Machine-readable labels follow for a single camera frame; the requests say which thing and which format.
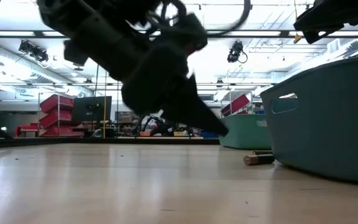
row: computer monitor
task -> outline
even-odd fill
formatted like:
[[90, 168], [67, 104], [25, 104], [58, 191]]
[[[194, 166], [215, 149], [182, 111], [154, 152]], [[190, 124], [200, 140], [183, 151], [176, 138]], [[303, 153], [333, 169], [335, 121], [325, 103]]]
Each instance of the computer monitor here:
[[106, 107], [106, 119], [110, 120], [111, 96], [75, 98], [71, 120], [77, 123], [85, 121], [103, 121], [104, 107]]

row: light wood floor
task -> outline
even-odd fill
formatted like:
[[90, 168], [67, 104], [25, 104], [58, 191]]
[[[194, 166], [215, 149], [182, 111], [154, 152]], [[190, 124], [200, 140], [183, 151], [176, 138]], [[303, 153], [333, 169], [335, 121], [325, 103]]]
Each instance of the light wood floor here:
[[0, 223], [358, 224], [358, 185], [218, 146], [0, 149]]

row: cylindrical battery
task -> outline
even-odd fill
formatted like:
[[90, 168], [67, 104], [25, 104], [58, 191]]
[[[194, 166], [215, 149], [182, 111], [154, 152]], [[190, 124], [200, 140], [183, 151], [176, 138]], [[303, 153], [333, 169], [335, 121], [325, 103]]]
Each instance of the cylindrical battery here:
[[273, 151], [271, 150], [266, 150], [266, 151], [254, 151], [252, 152], [253, 155], [271, 155], [273, 154]]
[[244, 162], [248, 166], [271, 164], [272, 162], [274, 162], [274, 160], [275, 160], [275, 158], [271, 154], [245, 156], [245, 158], [244, 158]]

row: wooden floor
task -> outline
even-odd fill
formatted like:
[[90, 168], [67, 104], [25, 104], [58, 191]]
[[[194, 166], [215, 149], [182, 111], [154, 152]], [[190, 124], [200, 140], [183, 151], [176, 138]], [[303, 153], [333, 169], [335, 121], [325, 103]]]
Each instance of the wooden floor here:
[[357, 223], [358, 185], [219, 146], [0, 149], [0, 223]]

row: ceiling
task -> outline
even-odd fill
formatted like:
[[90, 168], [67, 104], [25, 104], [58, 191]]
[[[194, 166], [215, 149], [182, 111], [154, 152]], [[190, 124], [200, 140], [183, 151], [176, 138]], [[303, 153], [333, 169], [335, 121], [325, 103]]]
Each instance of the ceiling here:
[[[206, 29], [224, 29], [236, 21], [242, 12], [243, 0], [182, 0], [188, 11], [194, 12]], [[35, 0], [1, 0], [0, 30], [50, 30], [39, 16]], [[296, 14], [301, 14], [307, 4], [313, 1], [296, 0], [253, 0], [253, 8], [249, 18], [241, 29], [253, 30], [293, 30]], [[357, 30], [347, 26], [346, 29]], [[0, 47], [21, 55], [17, 50], [21, 38], [0, 38]], [[63, 59], [63, 41], [61, 39], [31, 39], [31, 43], [47, 49], [49, 56], [54, 58], [53, 66], [47, 69], [73, 82], [82, 83], [87, 78], [104, 83], [106, 71], [88, 59], [82, 72], [71, 62]], [[227, 55], [236, 40], [244, 44], [248, 61], [244, 64], [228, 63]], [[225, 38], [211, 39], [201, 51], [188, 58], [190, 71], [196, 74], [198, 83], [215, 82], [218, 78], [227, 78], [231, 82], [254, 82], [255, 80], [271, 80], [273, 72], [287, 72], [299, 66], [327, 49], [333, 39], [322, 39], [310, 45], [302, 39], [294, 44], [293, 39], [259, 39], [259, 38]], [[109, 76], [107, 82], [115, 82]]]

